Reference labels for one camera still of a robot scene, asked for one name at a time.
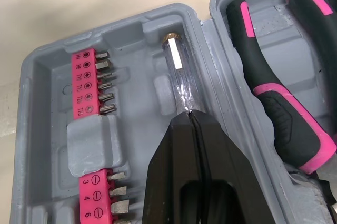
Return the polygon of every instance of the pink and black handle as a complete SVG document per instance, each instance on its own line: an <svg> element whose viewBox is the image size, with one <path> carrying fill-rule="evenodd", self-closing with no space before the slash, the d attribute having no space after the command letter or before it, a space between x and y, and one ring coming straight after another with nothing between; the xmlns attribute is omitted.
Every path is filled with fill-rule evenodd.
<svg viewBox="0 0 337 224"><path fill-rule="evenodd" d="M273 123L277 153L284 162L308 174L314 172L335 153L335 143L268 65L255 37L247 2L232 1L226 13L244 78Z"/></svg>
<svg viewBox="0 0 337 224"><path fill-rule="evenodd" d="M337 13L325 0L286 0L318 51L329 86L329 103L337 132Z"/></svg>

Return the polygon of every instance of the tabletop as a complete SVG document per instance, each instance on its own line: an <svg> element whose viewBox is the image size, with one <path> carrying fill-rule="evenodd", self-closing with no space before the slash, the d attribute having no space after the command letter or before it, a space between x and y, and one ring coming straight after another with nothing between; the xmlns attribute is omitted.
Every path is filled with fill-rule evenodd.
<svg viewBox="0 0 337 224"><path fill-rule="evenodd" d="M0 0L0 223L9 223L19 77L36 47L180 2L208 19L210 0Z"/></svg>

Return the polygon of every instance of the tool set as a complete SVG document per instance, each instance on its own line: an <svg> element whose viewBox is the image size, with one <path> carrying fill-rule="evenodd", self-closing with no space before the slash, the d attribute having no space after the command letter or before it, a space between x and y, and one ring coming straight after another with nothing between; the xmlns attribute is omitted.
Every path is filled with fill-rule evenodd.
<svg viewBox="0 0 337 224"><path fill-rule="evenodd" d="M173 4L34 51L11 224L336 224L336 2Z"/></svg>

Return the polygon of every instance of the black rubber grip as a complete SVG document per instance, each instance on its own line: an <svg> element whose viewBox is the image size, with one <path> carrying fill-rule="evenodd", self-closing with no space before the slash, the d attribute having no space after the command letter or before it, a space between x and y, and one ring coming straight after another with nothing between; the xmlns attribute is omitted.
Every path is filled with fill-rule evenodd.
<svg viewBox="0 0 337 224"><path fill-rule="evenodd" d="M233 45L243 64L244 78L273 123L277 153L284 162L307 173L314 172L331 157L335 144L266 62L246 1L232 1L227 7L227 19ZM331 151L317 159L316 154L326 146Z"/></svg>
<svg viewBox="0 0 337 224"><path fill-rule="evenodd" d="M287 0L288 7L314 43L329 90L334 129L337 131L337 15L325 0Z"/></svg>
<svg viewBox="0 0 337 224"><path fill-rule="evenodd" d="M268 91L257 97L273 123L277 154L284 162L302 167L320 149L317 135L281 94Z"/></svg>
<svg viewBox="0 0 337 224"><path fill-rule="evenodd" d="M232 1L227 7L227 19L232 43L243 64L245 80L251 91L262 84L278 83L281 85L282 83L265 60L255 34L254 37L247 35L247 27L241 10L241 5L244 3L246 3L245 0Z"/></svg>

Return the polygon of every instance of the torx bit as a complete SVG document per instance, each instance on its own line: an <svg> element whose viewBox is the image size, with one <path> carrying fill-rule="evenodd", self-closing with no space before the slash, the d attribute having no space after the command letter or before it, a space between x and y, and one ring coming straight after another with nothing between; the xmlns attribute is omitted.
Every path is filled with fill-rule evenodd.
<svg viewBox="0 0 337 224"><path fill-rule="evenodd" d="M98 86L98 89L99 90L104 90L104 89L108 89L108 88L111 88L111 87L112 87L112 84L110 82L108 82L108 83L100 84Z"/></svg>
<svg viewBox="0 0 337 224"><path fill-rule="evenodd" d="M102 78L106 78L106 77L111 77L112 73L99 73L97 74L97 79L102 79Z"/></svg>
<svg viewBox="0 0 337 224"><path fill-rule="evenodd" d="M113 190L109 190L109 196L110 198L120 195L126 195L127 194L127 188L126 186L118 187Z"/></svg>
<svg viewBox="0 0 337 224"><path fill-rule="evenodd" d="M108 52L96 53L95 57L96 59L104 59L109 57L109 53Z"/></svg>
<svg viewBox="0 0 337 224"><path fill-rule="evenodd" d="M114 94L113 93L108 93L108 94L100 94L99 96L98 96L98 99L100 100L100 101L108 101L108 100L110 100L110 99L114 99L115 98L115 96L114 96Z"/></svg>
<svg viewBox="0 0 337 224"><path fill-rule="evenodd" d="M109 59L98 61L96 63L96 69L97 70L106 70L112 67L112 63Z"/></svg>
<svg viewBox="0 0 337 224"><path fill-rule="evenodd" d="M111 204L110 212L113 215L120 215L122 213L128 213L129 200L122 200Z"/></svg>
<svg viewBox="0 0 337 224"><path fill-rule="evenodd" d="M101 114L107 114L107 113L114 112L114 111L116 111L115 104L100 107L100 113Z"/></svg>
<svg viewBox="0 0 337 224"><path fill-rule="evenodd" d="M112 181L112 180L118 180L118 179L122 179L125 178L125 173L124 172L120 172L120 173L115 173L113 175L108 176L108 181Z"/></svg>
<svg viewBox="0 0 337 224"><path fill-rule="evenodd" d="M127 220L115 220L113 224L131 224L131 222Z"/></svg>

